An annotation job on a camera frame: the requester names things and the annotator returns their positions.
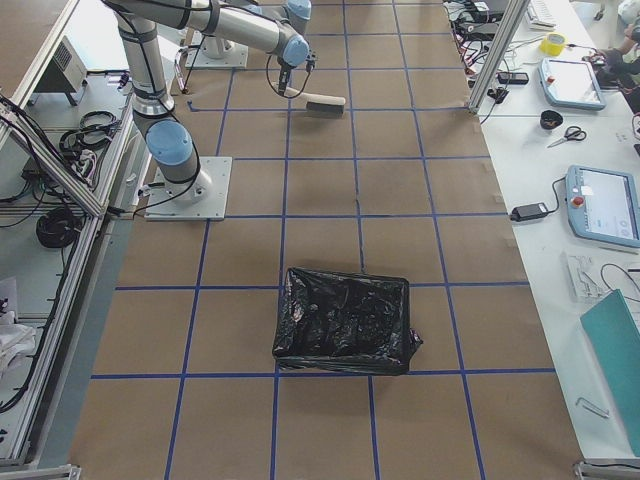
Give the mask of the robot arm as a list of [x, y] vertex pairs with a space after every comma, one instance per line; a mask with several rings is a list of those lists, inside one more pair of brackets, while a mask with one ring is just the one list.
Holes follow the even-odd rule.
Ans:
[[261, 7], [251, 1], [106, 1], [115, 15], [134, 94], [133, 118], [171, 196], [204, 186], [200, 161], [186, 128], [174, 117], [166, 86], [157, 26], [191, 28], [278, 58], [286, 70], [310, 55], [304, 33], [309, 1]]

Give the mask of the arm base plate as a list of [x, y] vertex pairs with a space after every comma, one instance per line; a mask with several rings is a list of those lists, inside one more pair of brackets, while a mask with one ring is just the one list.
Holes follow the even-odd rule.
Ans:
[[199, 176], [184, 194], [189, 183], [166, 183], [157, 167], [154, 181], [161, 186], [151, 190], [144, 217], [152, 221], [223, 220], [232, 164], [231, 157], [201, 157]]
[[190, 45], [185, 66], [196, 70], [244, 69], [248, 47], [228, 39], [197, 34]]

